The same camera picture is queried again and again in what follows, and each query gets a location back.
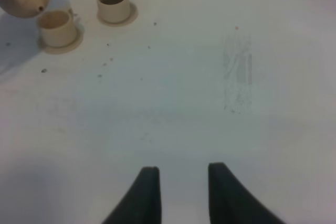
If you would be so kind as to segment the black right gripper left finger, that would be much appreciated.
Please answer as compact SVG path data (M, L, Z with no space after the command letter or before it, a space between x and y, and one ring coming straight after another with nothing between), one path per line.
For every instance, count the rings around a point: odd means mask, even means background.
M128 192L104 220L105 224L162 223L160 170L143 167Z

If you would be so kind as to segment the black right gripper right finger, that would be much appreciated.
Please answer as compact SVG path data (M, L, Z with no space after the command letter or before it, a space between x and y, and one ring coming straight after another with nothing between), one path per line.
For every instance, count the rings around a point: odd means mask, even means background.
M208 166L208 209L210 223L283 223L224 163Z

